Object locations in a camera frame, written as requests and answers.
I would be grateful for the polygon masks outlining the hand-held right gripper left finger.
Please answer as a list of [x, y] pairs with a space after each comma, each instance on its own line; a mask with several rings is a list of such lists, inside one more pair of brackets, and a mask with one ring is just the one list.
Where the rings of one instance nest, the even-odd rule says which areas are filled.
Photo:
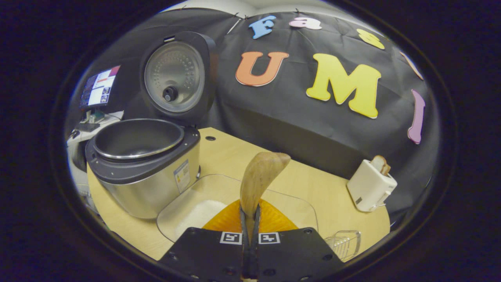
[[208, 219], [187, 226], [159, 259], [180, 282], [240, 282], [248, 274], [249, 236], [240, 200]]

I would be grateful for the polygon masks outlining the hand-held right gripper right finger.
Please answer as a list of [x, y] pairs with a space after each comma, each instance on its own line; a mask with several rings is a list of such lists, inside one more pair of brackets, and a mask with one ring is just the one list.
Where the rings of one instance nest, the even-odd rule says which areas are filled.
[[297, 227], [265, 200], [257, 223], [252, 271], [259, 282], [324, 281], [345, 266], [313, 227]]

